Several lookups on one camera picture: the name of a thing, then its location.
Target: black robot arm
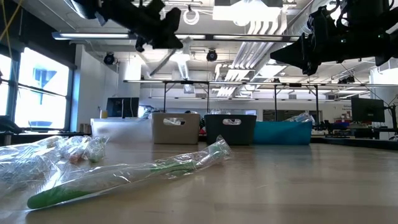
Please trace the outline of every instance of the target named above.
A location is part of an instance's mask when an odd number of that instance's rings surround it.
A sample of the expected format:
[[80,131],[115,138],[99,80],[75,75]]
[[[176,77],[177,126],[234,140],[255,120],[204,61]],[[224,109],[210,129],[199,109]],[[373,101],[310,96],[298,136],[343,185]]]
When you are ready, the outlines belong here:
[[180,24],[181,10],[173,8],[160,20],[159,12],[165,7],[161,0],[136,7],[130,0],[65,0],[82,18],[97,19],[103,26],[112,20],[137,35],[136,49],[144,51],[144,44],[154,49],[180,49],[181,41],[175,36]]
[[398,56],[398,31],[386,32],[398,22],[398,8],[390,10],[388,0],[342,0],[341,4],[337,0],[336,7],[341,8],[336,25],[330,16],[333,11],[319,7],[308,19],[312,33],[302,34],[292,45],[271,53],[271,58],[313,75],[322,62],[375,57],[376,66],[380,66]]

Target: black equipment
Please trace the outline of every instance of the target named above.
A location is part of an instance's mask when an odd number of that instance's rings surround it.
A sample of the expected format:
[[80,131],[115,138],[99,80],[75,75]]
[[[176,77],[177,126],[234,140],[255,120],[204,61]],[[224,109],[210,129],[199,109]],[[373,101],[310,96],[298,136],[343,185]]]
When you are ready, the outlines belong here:
[[106,56],[104,58],[104,63],[105,63],[105,65],[114,65],[116,63],[116,59],[114,57],[114,52],[106,53]]
[[215,49],[210,49],[207,53],[206,59],[208,62],[214,62],[217,60],[217,53]]
[[0,131],[9,131],[14,134],[20,134],[24,132],[24,130],[12,122],[8,116],[0,116]]
[[120,24],[137,35],[136,50],[143,52],[144,44],[153,49],[181,49],[181,41],[174,32],[180,24],[181,10],[173,8],[160,20],[159,12],[165,7],[162,0],[153,0],[147,6],[136,7],[130,0],[64,0],[80,17],[97,19],[103,26],[108,20]]
[[[338,7],[341,14],[335,24],[330,14]],[[319,7],[308,18],[312,33],[302,34],[292,45],[271,53],[271,58],[301,68],[307,75],[313,75],[322,62],[354,58],[375,57],[380,66],[391,57],[398,58],[398,30],[386,32],[398,22],[398,7],[391,7],[389,0],[336,0],[331,11]]]
[[137,117],[139,98],[108,98],[106,110],[109,117],[132,118]]
[[353,121],[385,122],[382,100],[352,98]]

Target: black monitor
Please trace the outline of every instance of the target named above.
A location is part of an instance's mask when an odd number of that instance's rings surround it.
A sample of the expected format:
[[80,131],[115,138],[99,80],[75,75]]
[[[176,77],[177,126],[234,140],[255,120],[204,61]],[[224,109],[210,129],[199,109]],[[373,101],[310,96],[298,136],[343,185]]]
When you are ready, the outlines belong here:
[[130,118],[137,117],[138,106],[138,97],[108,98],[106,110],[109,117]]
[[384,102],[363,98],[352,98],[353,121],[385,122]]

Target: plastic bin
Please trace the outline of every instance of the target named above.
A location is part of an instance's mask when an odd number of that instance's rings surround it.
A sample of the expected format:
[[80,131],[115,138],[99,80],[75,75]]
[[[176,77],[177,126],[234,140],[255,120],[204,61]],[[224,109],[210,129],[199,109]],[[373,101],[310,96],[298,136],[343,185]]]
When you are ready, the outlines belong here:
[[155,144],[198,144],[199,114],[154,113],[152,135]]
[[308,145],[311,141],[311,122],[257,121],[254,129],[255,144]]
[[207,144],[213,144],[222,135],[232,146],[245,146],[253,142],[257,116],[254,115],[205,115]]

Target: wooden table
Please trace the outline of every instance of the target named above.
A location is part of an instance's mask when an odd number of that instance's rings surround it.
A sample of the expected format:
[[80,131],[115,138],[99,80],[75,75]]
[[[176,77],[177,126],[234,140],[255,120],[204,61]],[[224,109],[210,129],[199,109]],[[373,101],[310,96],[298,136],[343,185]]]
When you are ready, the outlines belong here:
[[[102,164],[147,162],[203,147],[111,143]],[[397,223],[395,152],[326,144],[233,151],[234,159],[179,179],[43,210],[3,210],[0,223]]]

